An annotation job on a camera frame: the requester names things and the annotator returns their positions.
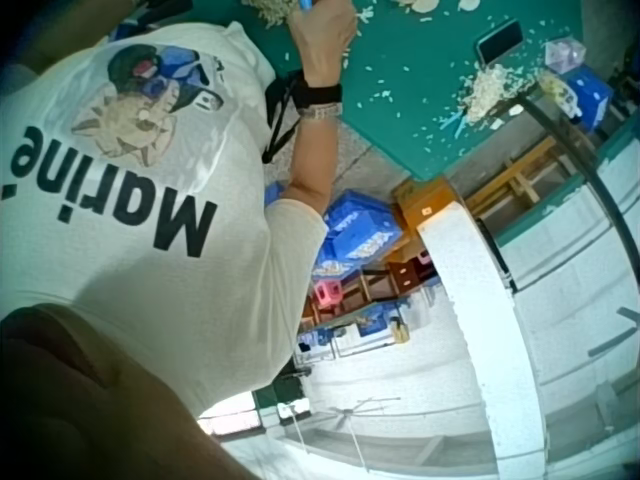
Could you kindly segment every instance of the white pillar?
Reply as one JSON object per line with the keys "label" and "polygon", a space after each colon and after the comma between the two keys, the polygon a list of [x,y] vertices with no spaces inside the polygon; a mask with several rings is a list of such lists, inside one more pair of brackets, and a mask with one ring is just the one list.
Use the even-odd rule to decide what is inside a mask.
{"label": "white pillar", "polygon": [[493,256],[459,203],[438,212],[418,232],[467,342],[500,478],[540,479],[546,468],[544,417],[513,300]]}

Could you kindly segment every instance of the window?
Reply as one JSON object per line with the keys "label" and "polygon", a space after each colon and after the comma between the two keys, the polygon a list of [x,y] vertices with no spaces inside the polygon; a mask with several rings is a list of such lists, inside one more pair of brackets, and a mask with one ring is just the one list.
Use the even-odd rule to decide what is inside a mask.
{"label": "window", "polygon": [[260,428],[262,422],[256,411],[251,392],[241,393],[216,403],[198,420],[207,435],[229,435]]}

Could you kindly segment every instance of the cardboard box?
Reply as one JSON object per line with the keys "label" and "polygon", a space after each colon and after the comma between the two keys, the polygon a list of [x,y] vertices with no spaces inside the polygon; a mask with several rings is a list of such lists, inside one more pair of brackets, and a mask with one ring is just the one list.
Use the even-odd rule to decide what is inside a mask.
{"label": "cardboard box", "polygon": [[411,230],[417,230],[420,224],[450,203],[459,202],[464,205],[446,178],[442,176],[426,183],[406,180],[393,191],[393,195]]}

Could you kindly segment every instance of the wrist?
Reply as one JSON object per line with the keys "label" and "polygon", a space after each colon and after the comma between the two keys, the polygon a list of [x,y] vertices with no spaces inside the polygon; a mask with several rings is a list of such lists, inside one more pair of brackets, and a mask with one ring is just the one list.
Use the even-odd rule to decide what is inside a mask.
{"label": "wrist", "polygon": [[302,67],[302,72],[307,85],[311,88],[335,87],[340,83],[340,68],[317,69]]}

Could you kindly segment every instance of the black phone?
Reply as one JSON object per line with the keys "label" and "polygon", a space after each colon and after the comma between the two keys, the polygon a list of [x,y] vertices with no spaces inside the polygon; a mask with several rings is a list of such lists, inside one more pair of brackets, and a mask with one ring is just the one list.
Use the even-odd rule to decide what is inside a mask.
{"label": "black phone", "polygon": [[509,20],[491,31],[476,43],[476,51],[483,66],[489,66],[503,55],[513,51],[524,41],[522,26],[517,20]]}

